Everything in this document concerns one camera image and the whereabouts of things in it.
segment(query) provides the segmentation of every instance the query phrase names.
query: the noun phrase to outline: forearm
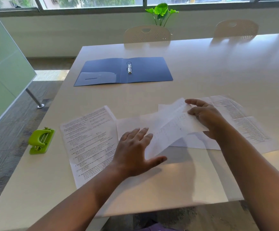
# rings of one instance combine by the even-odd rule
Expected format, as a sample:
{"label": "forearm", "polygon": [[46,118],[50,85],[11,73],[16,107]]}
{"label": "forearm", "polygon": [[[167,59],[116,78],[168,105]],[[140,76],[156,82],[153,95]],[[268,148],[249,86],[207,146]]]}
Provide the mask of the forearm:
{"label": "forearm", "polygon": [[279,230],[279,171],[231,126],[216,141],[259,228]]}
{"label": "forearm", "polygon": [[124,179],[124,175],[115,167],[107,166],[28,230],[85,230],[95,214]]}

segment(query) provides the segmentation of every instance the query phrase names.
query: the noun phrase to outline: binder ring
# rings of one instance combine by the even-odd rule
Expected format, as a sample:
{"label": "binder ring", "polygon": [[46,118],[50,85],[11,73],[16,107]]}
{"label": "binder ring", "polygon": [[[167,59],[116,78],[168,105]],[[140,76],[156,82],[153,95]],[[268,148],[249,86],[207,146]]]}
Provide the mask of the binder ring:
{"label": "binder ring", "polygon": [[131,74],[132,73],[132,62],[131,61],[127,61],[127,65],[128,65],[128,68],[127,68],[128,74]]}

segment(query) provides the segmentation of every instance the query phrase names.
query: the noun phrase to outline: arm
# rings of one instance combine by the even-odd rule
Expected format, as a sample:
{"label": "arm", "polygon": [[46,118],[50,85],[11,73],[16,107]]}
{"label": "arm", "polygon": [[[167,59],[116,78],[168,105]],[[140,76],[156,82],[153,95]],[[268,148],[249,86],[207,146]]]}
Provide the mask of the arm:
{"label": "arm", "polygon": [[50,210],[28,231],[86,230],[95,214],[120,183],[164,162],[167,159],[164,156],[145,160],[144,151],[152,139],[152,134],[145,136],[148,128],[139,130],[138,128],[125,133],[118,143],[112,162]]}
{"label": "arm", "polygon": [[195,115],[217,141],[250,212],[261,230],[279,230],[279,171],[276,170],[212,105],[196,99]]}

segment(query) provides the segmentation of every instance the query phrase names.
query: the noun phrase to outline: green hole punch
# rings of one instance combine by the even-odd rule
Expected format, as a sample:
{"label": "green hole punch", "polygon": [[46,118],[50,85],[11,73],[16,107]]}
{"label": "green hole punch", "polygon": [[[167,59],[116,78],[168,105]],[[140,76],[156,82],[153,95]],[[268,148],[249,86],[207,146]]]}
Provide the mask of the green hole punch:
{"label": "green hole punch", "polygon": [[44,130],[35,130],[29,137],[28,144],[32,146],[29,154],[44,154],[47,152],[53,139],[55,130],[45,127]]}

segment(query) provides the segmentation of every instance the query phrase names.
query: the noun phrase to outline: person's left arm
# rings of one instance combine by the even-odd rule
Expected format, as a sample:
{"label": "person's left arm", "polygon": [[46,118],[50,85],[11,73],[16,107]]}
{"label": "person's left arm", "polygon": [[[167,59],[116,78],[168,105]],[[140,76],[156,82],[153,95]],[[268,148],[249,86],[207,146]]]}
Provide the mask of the person's left arm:
{"label": "person's left arm", "polygon": [[125,133],[118,143],[112,162],[104,170],[27,230],[86,230],[96,213],[120,183],[128,177],[148,171],[167,159],[165,156],[159,156],[145,160],[144,151],[152,139],[152,134],[145,136],[147,131],[148,128],[141,131],[138,128]]}

